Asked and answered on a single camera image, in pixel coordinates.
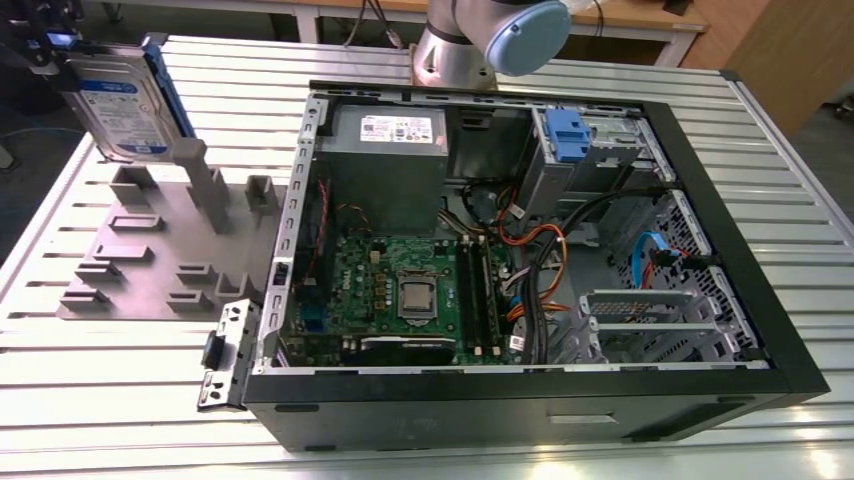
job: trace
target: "white label sticker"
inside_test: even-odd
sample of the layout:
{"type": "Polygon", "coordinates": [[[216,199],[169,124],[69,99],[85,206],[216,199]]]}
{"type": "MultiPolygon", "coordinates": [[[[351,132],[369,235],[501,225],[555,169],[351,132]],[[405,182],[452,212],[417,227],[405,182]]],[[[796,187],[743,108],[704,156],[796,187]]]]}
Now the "white label sticker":
{"type": "Polygon", "coordinates": [[[150,106],[138,101],[136,93],[81,90],[80,94],[110,143],[136,153],[165,151],[165,141],[146,111],[150,106]]]}
{"type": "Polygon", "coordinates": [[[509,213],[512,213],[513,217],[521,220],[521,217],[524,216],[524,210],[521,210],[521,207],[519,205],[516,205],[515,203],[511,203],[509,206],[507,207],[507,210],[509,211],[509,213]]]}
{"type": "Polygon", "coordinates": [[[524,337],[519,337],[516,335],[509,337],[509,349],[516,352],[524,350],[524,337]]]}
{"type": "Polygon", "coordinates": [[[432,123],[427,117],[361,117],[363,142],[432,143],[432,123]]]}

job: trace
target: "ram slot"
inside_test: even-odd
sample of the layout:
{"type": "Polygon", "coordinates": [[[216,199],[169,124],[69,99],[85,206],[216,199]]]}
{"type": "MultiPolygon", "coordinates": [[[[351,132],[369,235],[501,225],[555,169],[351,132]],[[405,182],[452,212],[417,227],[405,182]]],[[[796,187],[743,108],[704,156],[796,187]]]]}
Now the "ram slot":
{"type": "Polygon", "coordinates": [[[471,273],[473,277],[473,303],[475,303],[475,320],[477,323],[477,338],[483,348],[492,346],[492,329],[489,326],[489,302],[488,302],[488,270],[485,266],[485,257],[483,248],[479,244],[472,243],[469,248],[471,273]]]}
{"type": "Polygon", "coordinates": [[[456,244],[456,293],[459,298],[459,320],[463,327],[463,345],[465,350],[475,350],[480,347],[480,335],[472,301],[468,245],[464,241],[456,244]]]}
{"type": "Polygon", "coordinates": [[[485,242],[485,240],[481,242],[483,245],[483,274],[485,276],[485,298],[487,298],[487,302],[488,302],[488,315],[489,315],[489,340],[491,342],[484,345],[484,348],[487,346],[492,346],[491,350],[492,353],[496,355],[500,355],[500,326],[499,326],[499,321],[500,319],[497,318],[497,285],[495,283],[495,278],[492,277],[492,252],[489,251],[489,244],[485,242]]]}

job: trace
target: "hard drive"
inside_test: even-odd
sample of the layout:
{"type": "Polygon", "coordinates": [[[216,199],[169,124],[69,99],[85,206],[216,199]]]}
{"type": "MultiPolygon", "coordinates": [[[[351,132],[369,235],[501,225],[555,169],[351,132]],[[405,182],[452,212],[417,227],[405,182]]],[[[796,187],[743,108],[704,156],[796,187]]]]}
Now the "hard drive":
{"type": "Polygon", "coordinates": [[[74,43],[68,65],[78,89],[62,95],[106,159],[170,162],[180,137],[194,137],[186,113],[160,59],[164,35],[141,46],[74,43]]]}

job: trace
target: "green circuit board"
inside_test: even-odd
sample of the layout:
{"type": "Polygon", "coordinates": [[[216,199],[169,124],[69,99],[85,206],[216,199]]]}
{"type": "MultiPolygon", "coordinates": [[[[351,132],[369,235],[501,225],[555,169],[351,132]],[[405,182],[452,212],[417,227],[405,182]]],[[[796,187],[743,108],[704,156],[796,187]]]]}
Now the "green circuit board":
{"type": "MultiPolygon", "coordinates": [[[[476,351],[465,347],[457,288],[457,242],[416,238],[339,238],[335,251],[332,298],[325,309],[301,308],[303,337],[311,364],[336,364],[335,348],[347,336],[443,337],[456,342],[455,364],[503,364],[503,340],[476,351]],[[400,283],[421,279],[435,286],[435,318],[399,315],[400,283]]],[[[489,249],[491,267],[504,265],[504,247],[489,249]]],[[[489,300],[495,324],[504,309],[489,300]]]]}

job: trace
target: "blue hard drive label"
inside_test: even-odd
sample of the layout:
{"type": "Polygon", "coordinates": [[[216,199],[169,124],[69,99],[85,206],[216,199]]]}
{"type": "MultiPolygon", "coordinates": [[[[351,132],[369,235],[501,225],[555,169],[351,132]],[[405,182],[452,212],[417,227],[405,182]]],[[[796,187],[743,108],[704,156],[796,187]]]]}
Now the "blue hard drive label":
{"type": "Polygon", "coordinates": [[[118,144],[118,147],[122,150],[126,150],[130,153],[150,153],[150,154],[160,154],[160,153],[165,153],[165,147],[149,147],[146,145],[121,145],[118,144]]]}
{"type": "Polygon", "coordinates": [[[152,102],[136,85],[84,80],[80,95],[112,145],[137,155],[165,153],[152,102]]]}
{"type": "Polygon", "coordinates": [[[92,92],[137,93],[136,85],[125,82],[101,82],[100,80],[84,80],[80,82],[80,90],[92,92]]]}

